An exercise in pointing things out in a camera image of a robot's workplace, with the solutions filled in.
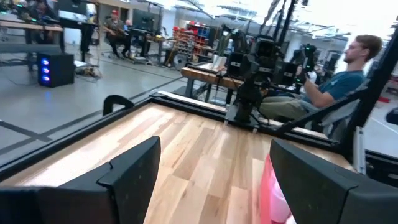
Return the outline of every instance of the concrete floor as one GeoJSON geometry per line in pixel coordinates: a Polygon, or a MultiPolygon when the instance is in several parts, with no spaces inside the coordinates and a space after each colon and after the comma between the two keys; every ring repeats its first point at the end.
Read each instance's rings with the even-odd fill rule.
{"type": "MultiPolygon", "coordinates": [[[[50,89],[38,86],[36,74],[29,74],[27,67],[0,67],[0,164],[100,119],[103,100],[109,95],[137,102],[153,92],[174,91],[186,85],[187,80],[178,71],[103,57],[101,52],[109,50],[103,46],[91,47],[93,56],[88,59],[99,65],[103,77],[97,82],[76,78],[74,85],[50,89]]],[[[67,52],[80,59],[78,46],[67,46],[67,52]]],[[[24,54],[2,54],[0,60],[22,57],[24,54]]],[[[224,98],[225,94],[219,91],[217,97],[224,98]]],[[[366,149],[398,157],[393,142],[398,127],[384,121],[395,105],[373,111],[365,127],[366,149]]]]}

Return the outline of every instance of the black bracket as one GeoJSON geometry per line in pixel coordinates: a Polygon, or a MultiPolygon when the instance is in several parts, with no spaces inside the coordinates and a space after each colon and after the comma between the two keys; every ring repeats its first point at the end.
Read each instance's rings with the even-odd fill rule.
{"type": "Polygon", "coordinates": [[[104,100],[103,116],[112,113],[114,105],[123,105],[123,109],[134,107],[134,103],[129,99],[119,95],[110,95],[104,100]]]}

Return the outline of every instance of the teal t-shirt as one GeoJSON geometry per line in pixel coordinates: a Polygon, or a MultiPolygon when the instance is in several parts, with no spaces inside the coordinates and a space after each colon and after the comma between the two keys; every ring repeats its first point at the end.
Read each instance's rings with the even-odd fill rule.
{"type": "MultiPolygon", "coordinates": [[[[347,93],[357,89],[365,79],[363,71],[339,72],[333,75],[329,81],[320,85],[319,91],[321,93],[328,92],[335,100],[339,100],[347,93]]],[[[312,103],[307,96],[302,100],[312,103]]]]}

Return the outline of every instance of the man's hair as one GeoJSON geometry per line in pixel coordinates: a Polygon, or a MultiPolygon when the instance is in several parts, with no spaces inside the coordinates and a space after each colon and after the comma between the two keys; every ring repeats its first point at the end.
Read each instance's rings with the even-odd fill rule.
{"type": "Polygon", "coordinates": [[[369,49],[369,54],[365,61],[374,58],[382,48],[382,39],[375,35],[359,35],[356,36],[355,41],[362,45],[362,48],[369,49]]]}

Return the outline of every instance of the khaki pants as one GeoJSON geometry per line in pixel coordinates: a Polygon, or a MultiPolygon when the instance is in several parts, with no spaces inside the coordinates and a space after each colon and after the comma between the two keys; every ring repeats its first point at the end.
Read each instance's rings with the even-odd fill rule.
{"type": "Polygon", "coordinates": [[[285,118],[297,119],[307,114],[301,106],[300,100],[288,96],[272,96],[264,98],[260,111],[268,119],[283,116],[285,118]]]}

